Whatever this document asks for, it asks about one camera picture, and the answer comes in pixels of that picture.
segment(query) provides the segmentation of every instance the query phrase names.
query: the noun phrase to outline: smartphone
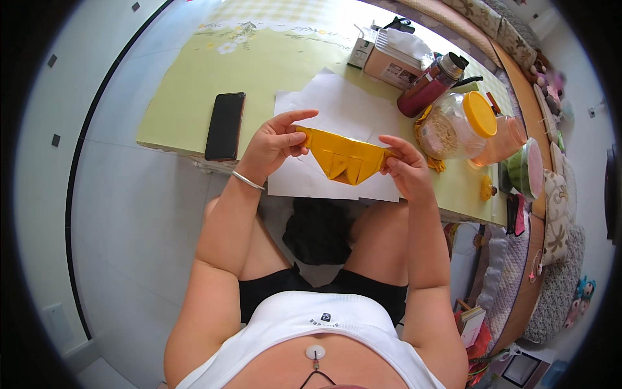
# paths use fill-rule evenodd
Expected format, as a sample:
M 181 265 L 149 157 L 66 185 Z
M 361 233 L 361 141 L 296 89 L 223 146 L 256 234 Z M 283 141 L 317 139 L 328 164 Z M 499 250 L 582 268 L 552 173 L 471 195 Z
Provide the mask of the smartphone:
M 216 96 L 205 145 L 207 161 L 235 161 L 238 157 L 239 128 L 245 98 L 244 92 Z

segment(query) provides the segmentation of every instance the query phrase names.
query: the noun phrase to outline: black shorts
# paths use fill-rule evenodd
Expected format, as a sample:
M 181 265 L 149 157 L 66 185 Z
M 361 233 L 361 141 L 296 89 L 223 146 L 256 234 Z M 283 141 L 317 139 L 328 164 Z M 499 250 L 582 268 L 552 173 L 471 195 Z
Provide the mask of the black shorts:
M 273 294 L 284 291 L 360 294 L 375 300 L 389 313 L 393 326 L 398 325 L 406 312 L 407 286 L 383 284 L 371 278 L 341 269 L 328 285 L 314 288 L 300 275 L 298 265 L 250 281 L 239 281 L 241 322 L 248 323 L 257 306 Z

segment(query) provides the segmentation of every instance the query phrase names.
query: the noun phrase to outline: yellow jar lid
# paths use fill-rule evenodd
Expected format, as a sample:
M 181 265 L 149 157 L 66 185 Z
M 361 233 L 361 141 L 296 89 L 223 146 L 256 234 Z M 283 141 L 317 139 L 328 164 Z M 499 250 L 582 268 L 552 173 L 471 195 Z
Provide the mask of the yellow jar lid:
M 494 117 L 493 109 L 484 96 L 471 91 L 465 94 L 462 100 L 462 108 L 465 110 L 466 118 L 471 124 L 475 133 L 488 139 L 497 133 L 497 120 Z

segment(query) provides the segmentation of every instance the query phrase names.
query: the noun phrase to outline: white tank top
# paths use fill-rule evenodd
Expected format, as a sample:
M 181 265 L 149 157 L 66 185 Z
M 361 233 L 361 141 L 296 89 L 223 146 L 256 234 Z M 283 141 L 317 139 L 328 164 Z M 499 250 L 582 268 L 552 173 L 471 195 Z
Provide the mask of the white tank top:
M 326 332 L 350 337 L 374 350 L 409 388 L 445 388 L 415 349 L 399 340 L 389 314 L 376 301 L 358 294 L 287 291 L 263 300 L 248 325 L 188 374 L 177 389 L 220 389 L 270 347 Z

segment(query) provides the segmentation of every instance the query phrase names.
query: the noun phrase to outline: gold paper ingot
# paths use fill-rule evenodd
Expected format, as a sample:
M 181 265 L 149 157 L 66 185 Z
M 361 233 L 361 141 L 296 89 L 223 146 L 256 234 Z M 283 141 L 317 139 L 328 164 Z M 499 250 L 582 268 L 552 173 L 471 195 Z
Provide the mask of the gold paper ingot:
M 358 185 L 386 166 L 388 157 L 397 155 L 375 144 L 355 141 L 315 128 L 298 127 L 307 135 L 308 147 L 324 174 L 334 181 Z

